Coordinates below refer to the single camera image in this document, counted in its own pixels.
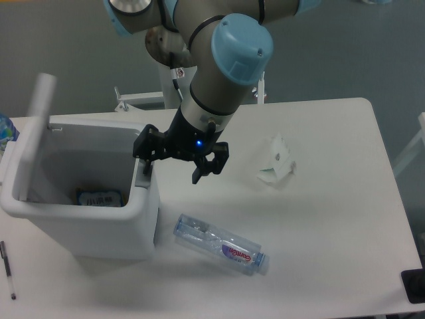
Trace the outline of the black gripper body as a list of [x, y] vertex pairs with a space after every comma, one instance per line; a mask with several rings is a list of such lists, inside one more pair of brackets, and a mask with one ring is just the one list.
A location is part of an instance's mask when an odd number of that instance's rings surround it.
[[206, 156], [212, 160], [212, 148], [219, 142], [230, 119], [230, 116], [212, 114], [199, 107], [194, 110], [179, 107], [165, 132], [169, 158], [194, 162], [195, 156]]

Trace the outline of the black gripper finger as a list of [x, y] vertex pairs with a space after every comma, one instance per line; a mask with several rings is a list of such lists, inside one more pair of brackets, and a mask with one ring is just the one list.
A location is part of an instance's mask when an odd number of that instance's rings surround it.
[[218, 175], [222, 172], [229, 159], [229, 148], [227, 142], [218, 142], [212, 147], [214, 158], [208, 160], [206, 156], [195, 156], [194, 163], [196, 169], [192, 174], [192, 184], [197, 184], [203, 176], [210, 173]]
[[147, 124], [133, 143], [133, 157], [143, 162], [143, 174], [150, 172], [155, 160], [165, 160], [167, 152], [167, 135], [160, 132], [153, 124]]

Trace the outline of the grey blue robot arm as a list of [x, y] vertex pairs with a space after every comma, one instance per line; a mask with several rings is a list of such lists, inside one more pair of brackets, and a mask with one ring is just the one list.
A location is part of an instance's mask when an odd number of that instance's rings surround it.
[[133, 156], [149, 173], [156, 160], [191, 161], [192, 181], [220, 174], [228, 157], [220, 135], [272, 57], [266, 23], [299, 15], [318, 1], [105, 1], [116, 31], [132, 35], [163, 27], [181, 36], [196, 66], [189, 95], [169, 129], [148, 124], [133, 144]]

